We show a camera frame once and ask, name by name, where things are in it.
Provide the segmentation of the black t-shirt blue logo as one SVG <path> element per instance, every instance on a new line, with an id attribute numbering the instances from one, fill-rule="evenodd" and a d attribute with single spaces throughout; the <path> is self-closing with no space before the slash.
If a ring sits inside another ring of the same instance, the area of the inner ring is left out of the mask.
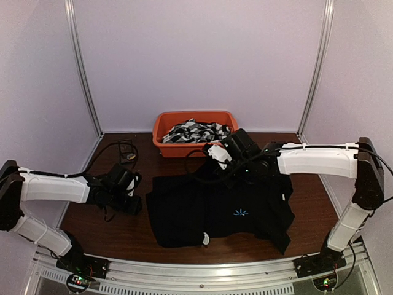
<path id="1" fill-rule="evenodd" d="M 294 221 L 292 193 L 288 175 L 252 184 L 237 181 L 231 187 L 203 184 L 190 175 L 156 176 L 146 204 L 154 237 L 164 248 L 201 246 L 204 232 L 210 239 L 250 233 L 284 254 Z"/>

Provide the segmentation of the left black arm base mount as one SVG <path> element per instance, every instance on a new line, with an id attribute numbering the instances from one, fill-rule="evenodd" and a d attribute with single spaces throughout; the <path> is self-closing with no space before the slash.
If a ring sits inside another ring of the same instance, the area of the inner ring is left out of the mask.
<path id="1" fill-rule="evenodd" d="M 56 259 L 56 266 L 60 269 L 81 275 L 84 278 L 107 277 L 109 261 L 103 258 L 96 258 L 86 254 L 67 254 L 65 257 L 53 255 Z"/>

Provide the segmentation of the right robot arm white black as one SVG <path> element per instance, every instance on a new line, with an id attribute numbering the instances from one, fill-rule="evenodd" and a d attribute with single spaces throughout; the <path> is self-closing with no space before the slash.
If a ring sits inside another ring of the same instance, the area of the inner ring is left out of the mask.
<path id="1" fill-rule="evenodd" d="M 384 203 L 383 160 L 367 137 L 361 137 L 355 143 L 272 142 L 260 148 L 243 129 L 239 129 L 219 144 L 205 144 L 203 153 L 226 172 L 224 179 L 237 174 L 252 178 L 315 174 L 355 179 L 352 199 L 315 257 L 315 266 L 323 272 L 338 262 L 353 236 Z"/>

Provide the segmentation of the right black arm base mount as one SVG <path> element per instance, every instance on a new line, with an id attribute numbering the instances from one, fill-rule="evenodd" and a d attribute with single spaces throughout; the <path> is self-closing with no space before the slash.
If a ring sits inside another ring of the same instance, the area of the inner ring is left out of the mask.
<path id="1" fill-rule="evenodd" d="M 298 278 L 334 272 L 336 269 L 347 265 L 343 256 L 330 258 L 322 254 L 306 254 L 294 259 L 293 263 Z"/>

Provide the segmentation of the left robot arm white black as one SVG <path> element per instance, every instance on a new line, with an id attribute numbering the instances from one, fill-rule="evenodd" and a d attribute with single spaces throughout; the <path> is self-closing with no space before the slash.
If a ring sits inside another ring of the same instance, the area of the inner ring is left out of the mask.
<path id="1" fill-rule="evenodd" d="M 134 194 L 141 180 L 139 173 L 120 164 L 115 164 L 109 173 L 93 176 L 86 172 L 66 175 L 30 170 L 8 160 L 1 167 L 1 230 L 15 232 L 49 249 L 75 273 L 82 273 L 88 268 L 88 259 L 74 236 L 30 216 L 22 210 L 21 203 L 83 203 L 135 216 L 142 209 L 141 198 Z"/>

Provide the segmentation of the round picture brooch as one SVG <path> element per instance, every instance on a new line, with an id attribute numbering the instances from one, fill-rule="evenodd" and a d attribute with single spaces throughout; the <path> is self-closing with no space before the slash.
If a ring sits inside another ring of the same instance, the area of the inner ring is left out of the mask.
<path id="1" fill-rule="evenodd" d="M 204 234 L 204 238 L 203 238 L 202 244 L 204 246 L 207 246 L 210 243 L 210 237 L 206 232 L 204 232 L 203 234 Z"/>

